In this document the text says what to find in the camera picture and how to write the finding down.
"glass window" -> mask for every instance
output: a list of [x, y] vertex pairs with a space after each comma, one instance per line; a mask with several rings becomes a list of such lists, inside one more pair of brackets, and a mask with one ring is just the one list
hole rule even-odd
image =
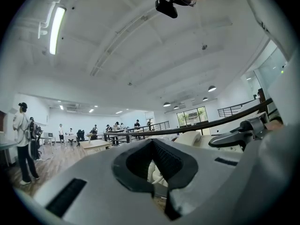
[[193, 125], [195, 123], [200, 122], [197, 109], [186, 111], [184, 112], [184, 115], [186, 117], [187, 125]]
[[179, 126], [194, 125], [199, 122], [208, 121], [205, 107], [177, 113]]
[[199, 107], [199, 108], [198, 108], [198, 114], [199, 114], [199, 117], [200, 117], [200, 121], [201, 121], [201, 122], [203, 122], [203, 121], [208, 121], [205, 107]]
[[179, 122], [179, 126], [186, 126], [186, 119], [184, 117], [184, 112], [179, 112], [177, 113], [177, 118], [178, 118], [178, 122]]

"metal handrail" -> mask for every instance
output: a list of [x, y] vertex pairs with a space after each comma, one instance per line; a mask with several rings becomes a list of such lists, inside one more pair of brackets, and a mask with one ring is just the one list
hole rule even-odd
[[[242, 117], [245, 117], [251, 113], [256, 112], [260, 108], [265, 107], [266, 105], [269, 105], [272, 102], [273, 102], [273, 100], [271, 98], [269, 98], [268, 100], [266, 100], [258, 105], [255, 105], [247, 110], [244, 110], [242, 112], [234, 114], [230, 117], [223, 118], [223, 119], [220, 119], [217, 121], [208, 122], [208, 123], [201, 124], [201, 125], [194, 125], [194, 126], [189, 126], [189, 127], [181, 127], [181, 128], [176, 128], [176, 129], [154, 131], [154, 132], [126, 133], [124, 135], [131, 135], [131, 136], [166, 135], [166, 134], [184, 133], [184, 132], [188, 132], [188, 131], [196, 131], [196, 130], [205, 129], [205, 128], [212, 128], [212, 127], [219, 126], [219, 125], [240, 119]], [[104, 133], [104, 134], [105, 135], [120, 135], [120, 134], [114, 134], [114, 133]]]

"black railing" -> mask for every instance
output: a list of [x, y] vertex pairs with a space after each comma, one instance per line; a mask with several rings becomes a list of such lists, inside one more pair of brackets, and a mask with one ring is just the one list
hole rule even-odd
[[[196, 131], [196, 130], [201, 130], [201, 129], [205, 129], [205, 128], [212, 128], [215, 126], [219, 126], [219, 125], [223, 125], [225, 123], [240, 119], [242, 117], [245, 117], [249, 114], [252, 114], [256, 111], [258, 111], [259, 109], [261, 109], [262, 107], [265, 107], [266, 105], [269, 105], [270, 103], [272, 103], [273, 100], [271, 98], [269, 98], [268, 100], [255, 105], [247, 110], [244, 110], [242, 112], [239, 112], [237, 114], [234, 114], [230, 117], [226, 117], [220, 120], [216, 120], [216, 121], [212, 121], [212, 122], [207, 122], [207, 123], [203, 123], [200, 125], [193, 125], [193, 126], [188, 126], [188, 127], [181, 127], [181, 128], [176, 128], [176, 129], [169, 129], [169, 130], [164, 130], [164, 131], [151, 131], [151, 132], [141, 132], [141, 133], [126, 133], [123, 134], [123, 136], [152, 136], [152, 135], [166, 135], [166, 134], [177, 134], [177, 133], [185, 133], [188, 131]], [[104, 136], [119, 136], [119, 134], [115, 133], [115, 132], [111, 132], [111, 133], [104, 133]]]
[[250, 103], [252, 101], [254, 101], [254, 100], [251, 100], [246, 103], [237, 104], [237, 105], [234, 105], [231, 107], [221, 108], [221, 109], [218, 109], [217, 111], [219, 112], [220, 118], [226, 118], [226, 117], [237, 114], [244, 104]]
[[170, 128], [169, 121], [152, 124], [150, 126], [143, 126], [139, 128], [129, 128], [127, 133], [124, 130], [118, 130], [115, 132], [104, 133], [104, 140], [111, 141], [113, 145], [118, 146], [120, 143], [130, 143], [133, 140], [140, 140], [141, 138], [145, 139], [147, 136], [143, 135], [145, 132], [156, 132], [164, 131]]

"black camera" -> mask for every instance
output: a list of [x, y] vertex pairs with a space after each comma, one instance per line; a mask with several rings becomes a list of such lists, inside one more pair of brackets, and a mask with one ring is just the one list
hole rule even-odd
[[158, 12], [166, 14], [171, 18], [176, 18], [178, 16], [176, 8], [174, 8], [173, 3], [166, 0], [156, 0], [155, 8]]

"table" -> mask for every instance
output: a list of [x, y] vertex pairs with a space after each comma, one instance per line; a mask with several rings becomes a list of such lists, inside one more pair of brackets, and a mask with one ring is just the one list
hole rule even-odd
[[12, 147], [16, 147], [17, 145], [18, 143], [16, 141], [11, 141], [11, 140], [8, 140], [7, 143], [0, 144], [0, 151], [4, 150], [5, 161], [8, 167], [9, 167], [9, 163], [8, 163], [8, 157], [6, 155], [6, 150]]
[[55, 148], [57, 150], [57, 146], [56, 146], [56, 138], [55, 137], [40, 137], [40, 139], [42, 139], [42, 143], [43, 143], [43, 150], [45, 152], [45, 149], [44, 149], [44, 143], [45, 143], [45, 139], [49, 139], [51, 141], [51, 150], [52, 150], [52, 154], [53, 154], [53, 147], [52, 147], [52, 139], [54, 139], [54, 144], [55, 144]]
[[65, 146], [67, 145], [67, 141], [68, 141], [68, 139], [70, 139], [70, 140], [75, 140], [75, 142], [77, 141], [77, 135], [65, 135], [64, 136], [64, 139], [65, 139]]
[[106, 142], [103, 140], [90, 140], [90, 141], [83, 141], [80, 142], [80, 145], [85, 149], [85, 150], [93, 150], [101, 147], [112, 147], [111, 142]]

